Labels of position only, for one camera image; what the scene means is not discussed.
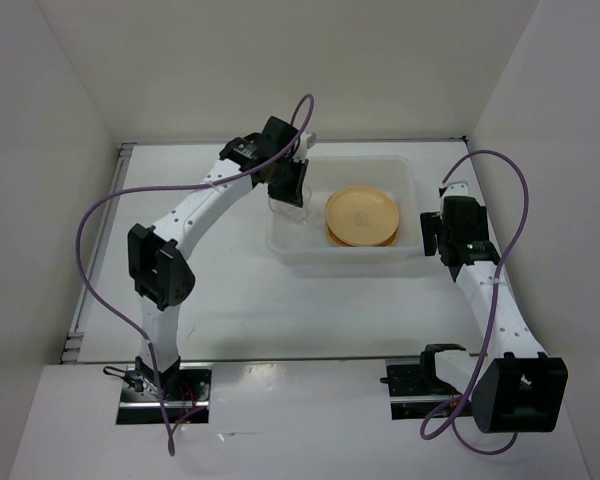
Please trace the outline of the clear plastic cup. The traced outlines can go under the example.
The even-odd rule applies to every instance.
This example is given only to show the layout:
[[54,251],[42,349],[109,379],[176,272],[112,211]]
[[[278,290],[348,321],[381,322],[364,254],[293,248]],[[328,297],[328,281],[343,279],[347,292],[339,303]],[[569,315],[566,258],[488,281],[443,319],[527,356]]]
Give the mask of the clear plastic cup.
[[285,221],[295,224],[304,224],[309,215],[311,197],[311,189],[308,186],[304,186],[302,189],[303,205],[301,207],[270,199],[269,208],[274,215]]

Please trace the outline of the yellow bear plate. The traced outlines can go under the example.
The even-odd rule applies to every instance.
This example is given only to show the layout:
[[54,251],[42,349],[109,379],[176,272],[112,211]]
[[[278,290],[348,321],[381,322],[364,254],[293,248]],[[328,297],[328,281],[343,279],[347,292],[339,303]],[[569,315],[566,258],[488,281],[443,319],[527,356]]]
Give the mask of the yellow bear plate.
[[379,248],[394,246],[398,240],[399,230],[395,229],[390,235],[381,237],[377,234],[355,234],[338,235],[329,226],[326,227],[328,240],[338,247],[352,248]]

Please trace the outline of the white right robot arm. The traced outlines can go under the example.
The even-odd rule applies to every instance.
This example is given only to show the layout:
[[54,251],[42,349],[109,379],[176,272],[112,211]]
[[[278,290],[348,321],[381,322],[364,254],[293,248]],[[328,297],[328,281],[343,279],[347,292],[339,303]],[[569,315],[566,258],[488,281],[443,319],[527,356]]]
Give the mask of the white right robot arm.
[[502,272],[506,255],[491,242],[487,210],[472,196],[446,195],[438,212],[420,216],[425,253],[439,255],[468,300],[483,335],[475,364],[437,351],[418,369],[430,393],[448,385],[468,393],[483,433],[555,429],[568,380],[565,362],[535,339]]

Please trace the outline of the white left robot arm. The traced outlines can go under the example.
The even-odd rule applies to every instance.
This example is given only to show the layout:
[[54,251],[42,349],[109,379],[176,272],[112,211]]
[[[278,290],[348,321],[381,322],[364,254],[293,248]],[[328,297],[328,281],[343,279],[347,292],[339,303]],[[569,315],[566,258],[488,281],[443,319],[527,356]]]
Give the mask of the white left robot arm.
[[264,129],[228,142],[204,179],[165,217],[127,235],[129,274],[140,297],[141,328],[150,343],[135,359],[143,387],[156,399],[173,396],[182,379],[177,331],[181,304],[195,285],[193,249],[238,200],[264,184],[272,200],[304,205],[308,152],[316,137],[272,116]]

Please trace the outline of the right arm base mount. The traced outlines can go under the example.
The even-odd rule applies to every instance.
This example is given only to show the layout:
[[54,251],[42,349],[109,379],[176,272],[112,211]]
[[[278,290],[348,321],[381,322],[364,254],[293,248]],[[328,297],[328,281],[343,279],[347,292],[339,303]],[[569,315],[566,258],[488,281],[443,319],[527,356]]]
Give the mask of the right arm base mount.
[[391,418],[421,420],[457,392],[449,385],[431,380],[416,357],[389,359],[380,378],[389,394]]

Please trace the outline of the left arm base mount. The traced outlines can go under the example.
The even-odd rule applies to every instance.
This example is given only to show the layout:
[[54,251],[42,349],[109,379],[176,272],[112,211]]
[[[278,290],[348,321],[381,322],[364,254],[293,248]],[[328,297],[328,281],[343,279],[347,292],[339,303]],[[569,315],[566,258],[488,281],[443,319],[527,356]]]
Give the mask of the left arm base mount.
[[[105,366],[103,373],[122,382],[117,425],[155,425],[163,422],[155,386],[134,366]],[[161,381],[167,418],[171,424],[207,424],[212,367],[205,363],[182,363]]]

